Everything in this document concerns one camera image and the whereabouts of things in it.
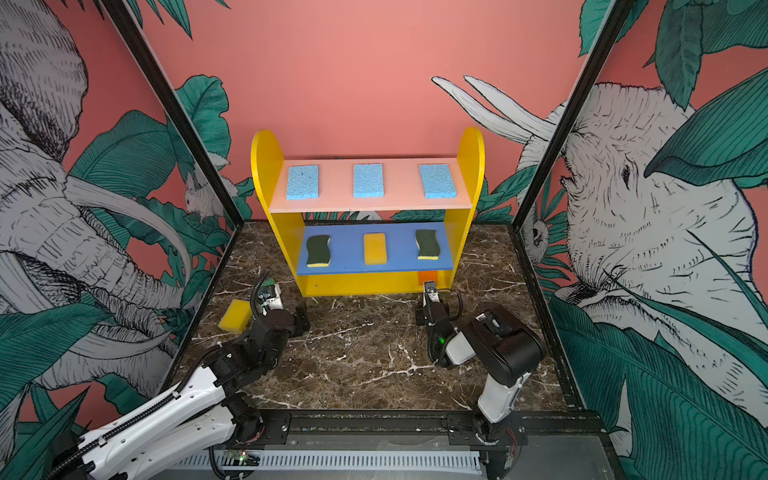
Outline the orange yellow sponge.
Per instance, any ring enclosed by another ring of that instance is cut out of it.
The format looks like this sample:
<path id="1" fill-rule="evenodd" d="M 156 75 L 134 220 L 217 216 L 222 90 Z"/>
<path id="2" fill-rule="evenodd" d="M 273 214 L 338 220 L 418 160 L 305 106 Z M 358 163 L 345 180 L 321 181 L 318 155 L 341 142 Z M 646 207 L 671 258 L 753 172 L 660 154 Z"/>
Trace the orange yellow sponge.
<path id="1" fill-rule="evenodd" d="M 437 284 L 438 280 L 439 276 L 437 271 L 420 271 L 418 273 L 418 282 L 420 284 L 425 284 L 428 282 L 434 282 Z"/>

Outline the dark green sponge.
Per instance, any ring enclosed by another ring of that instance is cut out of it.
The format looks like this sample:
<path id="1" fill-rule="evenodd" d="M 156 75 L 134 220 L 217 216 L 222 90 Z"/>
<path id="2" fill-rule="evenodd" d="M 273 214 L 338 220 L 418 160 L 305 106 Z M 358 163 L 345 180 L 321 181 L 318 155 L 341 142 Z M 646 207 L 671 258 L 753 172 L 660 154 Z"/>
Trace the dark green sponge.
<path id="1" fill-rule="evenodd" d="M 441 247 L 435 229 L 417 229 L 415 241 L 418 248 L 418 260 L 438 260 L 440 258 Z"/>
<path id="2" fill-rule="evenodd" d="M 308 268 L 328 267 L 331 263 L 329 235 L 313 235 L 306 241 Z"/>

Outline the blue sponge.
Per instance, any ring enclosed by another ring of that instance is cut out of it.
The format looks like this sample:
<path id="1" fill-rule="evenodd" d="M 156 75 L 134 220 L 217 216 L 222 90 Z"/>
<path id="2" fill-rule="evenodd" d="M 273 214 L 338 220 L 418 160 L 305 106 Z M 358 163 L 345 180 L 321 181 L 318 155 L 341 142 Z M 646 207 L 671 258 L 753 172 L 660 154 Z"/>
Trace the blue sponge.
<path id="1" fill-rule="evenodd" d="M 315 199 L 319 196 L 319 166 L 298 165 L 288 170 L 286 199 L 290 201 Z"/>
<path id="2" fill-rule="evenodd" d="M 450 199 L 457 196 L 448 164 L 422 164 L 419 166 L 419 173 L 427 199 Z"/>
<path id="3" fill-rule="evenodd" d="M 355 164 L 353 180 L 354 198 L 380 198 L 384 196 L 382 164 Z"/>

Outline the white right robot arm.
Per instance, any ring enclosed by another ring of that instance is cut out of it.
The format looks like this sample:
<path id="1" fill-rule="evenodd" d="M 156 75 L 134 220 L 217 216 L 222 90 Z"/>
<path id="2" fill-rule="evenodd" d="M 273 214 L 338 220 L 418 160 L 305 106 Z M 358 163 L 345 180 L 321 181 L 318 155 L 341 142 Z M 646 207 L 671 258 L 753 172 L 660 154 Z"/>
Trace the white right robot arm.
<path id="1" fill-rule="evenodd" d="M 477 409 L 490 424 L 499 424 L 531 374 L 546 356 L 539 338 L 517 315 L 498 303 L 486 303 L 461 326 L 437 292 L 425 293 L 416 321 L 427 331 L 427 351 L 433 364 L 452 368 L 477 359 L 487 376 Z"/>

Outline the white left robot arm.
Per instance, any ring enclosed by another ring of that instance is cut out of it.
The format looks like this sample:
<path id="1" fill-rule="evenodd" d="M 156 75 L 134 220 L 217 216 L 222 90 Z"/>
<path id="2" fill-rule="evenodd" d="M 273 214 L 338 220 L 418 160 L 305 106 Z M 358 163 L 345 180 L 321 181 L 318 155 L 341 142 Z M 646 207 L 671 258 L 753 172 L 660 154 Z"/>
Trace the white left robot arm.
<path id="1" fill-rule="evenodd" d="M 303 305 L 266 308 L 238 337 L 207 349 L 176 385 L 105 427 L 60 441 L 46 478 L 145 479 L 199 450 L 261 440 L 268 422 L 243 389 L 310 328 Z"/>

